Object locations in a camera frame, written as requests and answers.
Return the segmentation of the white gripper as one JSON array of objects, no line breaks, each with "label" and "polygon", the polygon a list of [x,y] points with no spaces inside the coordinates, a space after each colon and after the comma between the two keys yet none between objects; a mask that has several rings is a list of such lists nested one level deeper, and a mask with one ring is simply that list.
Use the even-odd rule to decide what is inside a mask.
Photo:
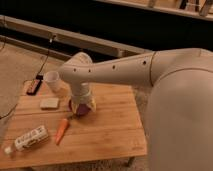
[{"label": "white gripper", "polygon": [[71,99],[76,104],[87,104],[91,111],[96,111],[96,103],[92,95],[89,83],[71,85]]}]

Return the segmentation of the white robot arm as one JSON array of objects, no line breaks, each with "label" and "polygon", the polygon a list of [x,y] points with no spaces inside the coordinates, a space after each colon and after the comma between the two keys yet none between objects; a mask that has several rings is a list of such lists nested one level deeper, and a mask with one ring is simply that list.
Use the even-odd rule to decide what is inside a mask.
[{"label": "white robot arm", "polygon": [[77,53],[59,68],[75,103],[91,83],[147,86],[145,130],[150,171],[213,171],[213,52],[152,51],[94,63]]}]

